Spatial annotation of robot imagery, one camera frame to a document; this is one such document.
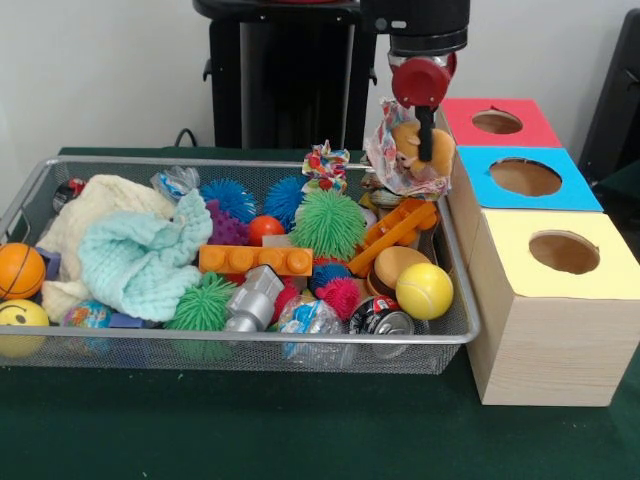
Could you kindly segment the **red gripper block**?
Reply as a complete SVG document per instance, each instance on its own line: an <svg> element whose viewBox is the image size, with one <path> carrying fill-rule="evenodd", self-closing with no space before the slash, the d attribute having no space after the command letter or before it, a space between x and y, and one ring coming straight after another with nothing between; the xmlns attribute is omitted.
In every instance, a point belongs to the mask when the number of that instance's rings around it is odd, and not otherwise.
<svg viewBox="0 0 640 480"><path fill-rule="evenodd" d="M419 57L390 55L393 95L403 107L416 107L416 119L420 123L419 159L423 162L432 159L432 109L437 109L445 98L456 68L456 53Z"/></svg>

